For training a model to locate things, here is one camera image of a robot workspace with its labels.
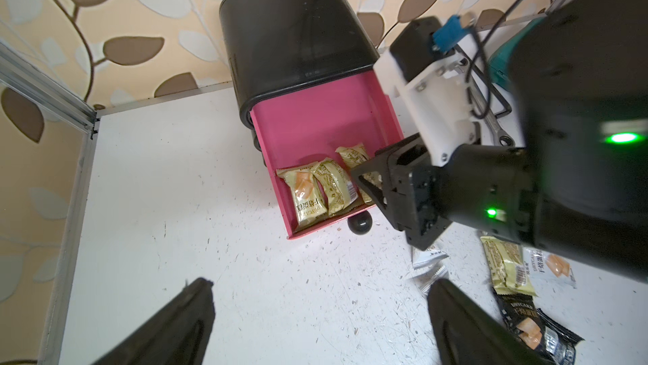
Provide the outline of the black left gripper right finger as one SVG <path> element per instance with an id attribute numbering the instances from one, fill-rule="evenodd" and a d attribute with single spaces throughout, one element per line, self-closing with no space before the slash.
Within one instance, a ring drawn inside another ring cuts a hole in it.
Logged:
<path id="1" fill-rule="evenodd" d="M 548 364 L 448 279 L 427 296 L 443 364 Z"/>

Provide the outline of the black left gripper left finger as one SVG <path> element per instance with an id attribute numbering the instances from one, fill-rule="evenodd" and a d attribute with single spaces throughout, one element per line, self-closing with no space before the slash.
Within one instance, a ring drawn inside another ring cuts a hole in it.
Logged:
<path id="1" fill-rule="evenodd" d="M 199 277 L 97 364 L 201 364 L 214 326 L 213 283 Z"/>

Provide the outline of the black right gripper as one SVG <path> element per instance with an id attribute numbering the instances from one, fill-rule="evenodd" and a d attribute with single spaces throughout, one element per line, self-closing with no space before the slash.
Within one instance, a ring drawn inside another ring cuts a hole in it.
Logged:
<path id="1" fill-rule="evenodd" d="M 428 249 L 452 224 L 440 214 L 439 169 L 418 133 L 379 150 L 350 176 L 418 250 Z"/>

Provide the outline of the gold cookie packet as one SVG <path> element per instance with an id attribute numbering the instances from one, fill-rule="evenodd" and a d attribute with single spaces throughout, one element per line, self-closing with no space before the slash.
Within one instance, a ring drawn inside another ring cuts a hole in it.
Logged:
<path id="1" fill-rule="evenodd" d="M 276 175 L 290 188 L 298 231 L 312 226 L 328 215 L 327 203 L 313 174 L 316 165 L 311 163 L 276 171 Z"/>
<path id="2" fill-rule="evenodd" d="M 364 164 L 370 159 L 370 156 L 366 151 L 363 143 L 359 143 L 352 147 L 338 147 L 335 152 L 341 157 L 347 168 L 347 171 L 350 171 L 351 169 Z M 373 184 L 373 186 L 382 189 L 381 175 L 378 174 L 378 172 L 370 172 L 369 174 L 364 174 L 363 178 Z M 368 206 L 375 204 L 371 197 L 366 192 L 364 192 L 358 184 L 354 183 L 354 185 L 357 191 L 359 191 L 364 204 Z"/>
<path id="3" fill-rule="evenodd" d="M 324 159 L 316 163 L 312 167 L 312 174 L 325 192 L 330 217 L 341 213 L 357 201 L 358 193 L 354 183 L 336 161 Z"/>

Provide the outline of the pink top drawer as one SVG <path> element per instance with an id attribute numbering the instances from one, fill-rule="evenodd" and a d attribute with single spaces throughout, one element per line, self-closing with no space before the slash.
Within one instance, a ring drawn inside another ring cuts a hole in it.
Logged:
<path id="1" fill-rule="evenodd" d="M 290 188 L 277 170 L 325 158 L 339 161 L 338 147 L 361 143 L 374 155 L 403 140 L 391 100 L 372 71 L 263 100 L 251 109 L 250 117 L 291 240 L 337 219 L 300 230 Z"/>

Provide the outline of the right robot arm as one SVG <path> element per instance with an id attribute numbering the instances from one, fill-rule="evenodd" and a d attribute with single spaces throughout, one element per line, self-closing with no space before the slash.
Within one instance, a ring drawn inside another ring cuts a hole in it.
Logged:
<path id="1" fill-rule="evenodd" d="M 479 142 L 455 50 L 472 18 L 410 22 L 376 62 L 417 132 L 351 169 L 423 250 L 452 223 L 647 279 L 647 0 L 575 0 L 514 46 L 521 147 Z"/>

